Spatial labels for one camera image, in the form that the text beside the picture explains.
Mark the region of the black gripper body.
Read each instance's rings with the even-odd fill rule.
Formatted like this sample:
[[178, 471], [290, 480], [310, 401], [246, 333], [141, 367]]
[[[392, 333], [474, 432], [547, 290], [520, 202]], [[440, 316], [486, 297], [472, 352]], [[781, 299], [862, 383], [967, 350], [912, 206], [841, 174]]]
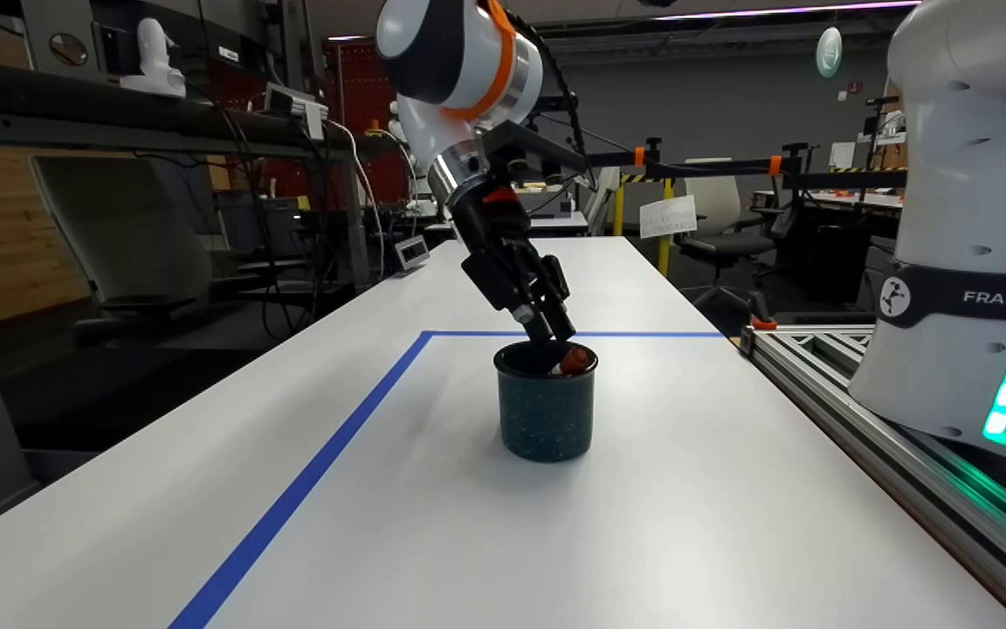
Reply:
[[463, 270], [495, 310], [562, 310], [562, 266], [530, 246], [530, 216], [511, 184], [467, 189], [456, 206], [456, 227], [467, 247]]

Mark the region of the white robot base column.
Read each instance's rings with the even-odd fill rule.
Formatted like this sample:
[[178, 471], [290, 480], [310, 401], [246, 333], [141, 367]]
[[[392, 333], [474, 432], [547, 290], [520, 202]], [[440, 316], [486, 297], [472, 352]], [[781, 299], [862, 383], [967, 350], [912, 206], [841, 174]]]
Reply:
[[891, 37], [887, 73], [908, 181], [849, 394], [1006, 457], [1006, 0], [923, 0]]

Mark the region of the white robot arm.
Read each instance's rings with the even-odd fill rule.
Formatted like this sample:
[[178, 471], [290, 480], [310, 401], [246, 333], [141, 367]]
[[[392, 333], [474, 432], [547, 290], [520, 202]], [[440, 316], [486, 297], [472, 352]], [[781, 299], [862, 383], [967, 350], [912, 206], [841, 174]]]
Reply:
[[515, 179], [486, 146], [494, 129], [530, 117], [547, 77], [540, 44], [515, 27], [504, 0], [385, 0], [374, 34], [412, 168], [467, 247], [465, 276], [534, 347], [566, 341], [562, 266], [530, 246]]

